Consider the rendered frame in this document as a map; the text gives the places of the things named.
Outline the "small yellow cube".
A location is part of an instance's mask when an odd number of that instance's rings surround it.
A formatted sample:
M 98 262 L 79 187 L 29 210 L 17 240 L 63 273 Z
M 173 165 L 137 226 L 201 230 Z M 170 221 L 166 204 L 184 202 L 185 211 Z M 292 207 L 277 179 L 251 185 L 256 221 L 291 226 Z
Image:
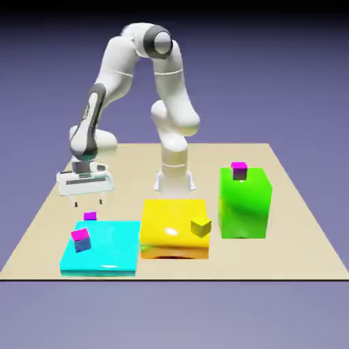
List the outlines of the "small yellow cube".
M 191 232 L 203 238 L 211 232 L 212 221 L 206 215 L 191 218 Z

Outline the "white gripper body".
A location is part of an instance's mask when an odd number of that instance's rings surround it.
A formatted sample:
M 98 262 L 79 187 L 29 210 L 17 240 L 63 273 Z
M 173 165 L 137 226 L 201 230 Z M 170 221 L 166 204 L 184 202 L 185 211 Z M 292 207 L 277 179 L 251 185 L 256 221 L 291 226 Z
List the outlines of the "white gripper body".
M 114 189 L 114 181 L 108 171 L 84 174 L 78 174 L 72 171 L 58 172 L 56 174 L 56 181 L 61 196 L 104 193 Z

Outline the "large green box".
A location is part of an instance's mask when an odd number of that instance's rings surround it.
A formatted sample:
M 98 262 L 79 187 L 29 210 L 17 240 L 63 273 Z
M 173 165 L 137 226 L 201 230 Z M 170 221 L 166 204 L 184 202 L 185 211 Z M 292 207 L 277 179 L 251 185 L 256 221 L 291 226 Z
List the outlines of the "large green box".
M 248 168 L 234 180 L 230 168 L 219 170 L 218 222 L 223 239 L 264 239 L 273 186 L 263 168 Z

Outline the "large cyan box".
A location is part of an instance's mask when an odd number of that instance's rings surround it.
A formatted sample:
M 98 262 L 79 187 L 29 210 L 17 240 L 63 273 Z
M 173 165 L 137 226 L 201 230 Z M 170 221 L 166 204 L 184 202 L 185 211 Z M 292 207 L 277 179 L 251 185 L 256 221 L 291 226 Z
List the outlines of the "large cyan box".
M 139 221 L 79 221 L 74 228 L 88 230 L 91 249 L 76 252 L 74 241 L 70 239 L 60 261 L 63 276 L 112 277 L 136 274 Z

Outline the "large yellow box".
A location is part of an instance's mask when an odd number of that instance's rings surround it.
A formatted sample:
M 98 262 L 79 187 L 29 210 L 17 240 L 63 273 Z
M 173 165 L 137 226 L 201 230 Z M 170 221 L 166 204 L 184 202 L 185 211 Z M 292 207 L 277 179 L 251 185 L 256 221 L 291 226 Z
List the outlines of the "large yellow box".
M 198 215 L 207 216 L 203 199 L 145 200 L 140 256 L 144 259 L 207 259 L 210 233 L 200 238 L 191 232 L 191 218 Z

